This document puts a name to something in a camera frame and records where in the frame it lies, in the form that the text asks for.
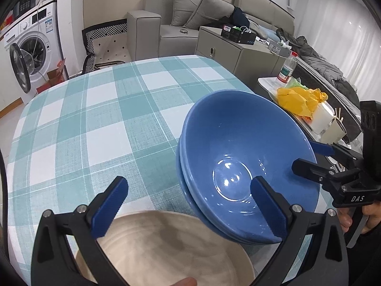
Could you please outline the left hand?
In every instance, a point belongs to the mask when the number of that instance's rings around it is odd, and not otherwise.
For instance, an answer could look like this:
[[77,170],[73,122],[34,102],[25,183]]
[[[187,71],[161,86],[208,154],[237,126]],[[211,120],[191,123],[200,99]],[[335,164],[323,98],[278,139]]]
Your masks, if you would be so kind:
[[192,277],[184,278],[180,281],[177,281],[176,283],[172,284],[171,286],[197,286],[196,279]]

